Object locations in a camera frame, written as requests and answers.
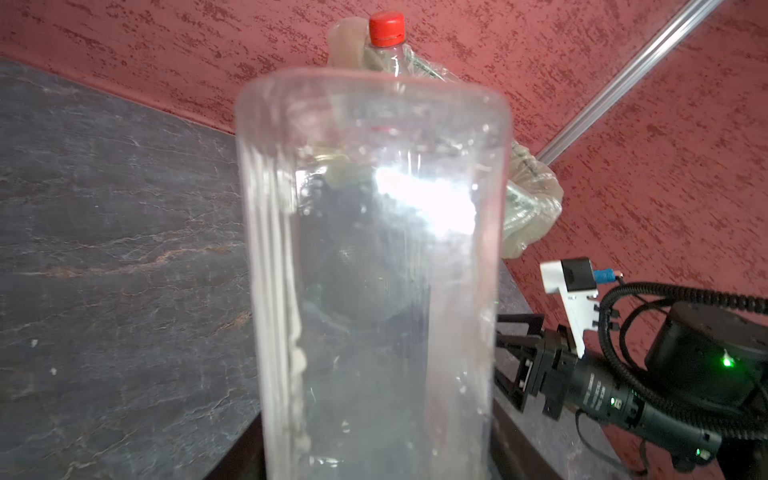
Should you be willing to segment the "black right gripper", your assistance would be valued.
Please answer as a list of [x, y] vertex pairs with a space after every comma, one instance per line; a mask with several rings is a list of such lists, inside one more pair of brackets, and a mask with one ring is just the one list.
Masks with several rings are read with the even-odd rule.
[[[544, 397], [542, 413], [559, 420], [564, 408], [578, 356], [569, 327], [543, 331], [542, 314], [498, 314], [495, 346], [525, 360], [513, 377], [500, 368], [494, 372], [495, 385], [511, 405], [523, 412], [528, 396]], [[524, 333], [503, 333], [504, 326], [524, 326]]]

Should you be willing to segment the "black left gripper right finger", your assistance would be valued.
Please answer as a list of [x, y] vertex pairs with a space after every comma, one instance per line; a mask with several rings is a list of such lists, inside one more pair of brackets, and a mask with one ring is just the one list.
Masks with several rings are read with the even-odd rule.
[[503, 480], [561, 479], [497, 400], [492, 408], [490, 455]]

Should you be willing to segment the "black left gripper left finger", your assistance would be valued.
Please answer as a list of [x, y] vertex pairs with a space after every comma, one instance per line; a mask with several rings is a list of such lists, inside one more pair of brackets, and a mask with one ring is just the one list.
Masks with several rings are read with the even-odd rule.
[[264, 480], [264, 435], [261, 414], [256, 416], [204, 479]]

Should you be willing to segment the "green cap slim bottle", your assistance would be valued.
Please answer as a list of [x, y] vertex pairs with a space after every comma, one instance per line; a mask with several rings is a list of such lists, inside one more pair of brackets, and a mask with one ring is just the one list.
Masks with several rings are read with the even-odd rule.
[[504, 97], [293, 68], [235, 128], [268, 477], [486, 478]]

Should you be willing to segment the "red label bottle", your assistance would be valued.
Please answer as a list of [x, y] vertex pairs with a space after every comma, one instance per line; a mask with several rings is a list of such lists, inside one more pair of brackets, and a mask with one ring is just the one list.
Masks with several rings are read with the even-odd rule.
[[419, 75], [413, 51], [406, 43], [406, 21], [402, 12], [387, 10], [370, 15], [362, 63], [366, 70], [393, 76]]

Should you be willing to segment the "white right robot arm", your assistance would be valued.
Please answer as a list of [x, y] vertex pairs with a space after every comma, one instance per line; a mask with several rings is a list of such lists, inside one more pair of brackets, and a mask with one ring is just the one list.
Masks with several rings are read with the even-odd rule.
[[665, 450], [675, 470], [717, 463], [727, 479], [767, 475], [767, 301], [654, 282], [620, 284], [595, 304], [600, 348], [578, 354], [567, 327], [503, 315], [523, 335], [498, 334], [518, 360], [494, 381], [517, 409], [612, 425]]

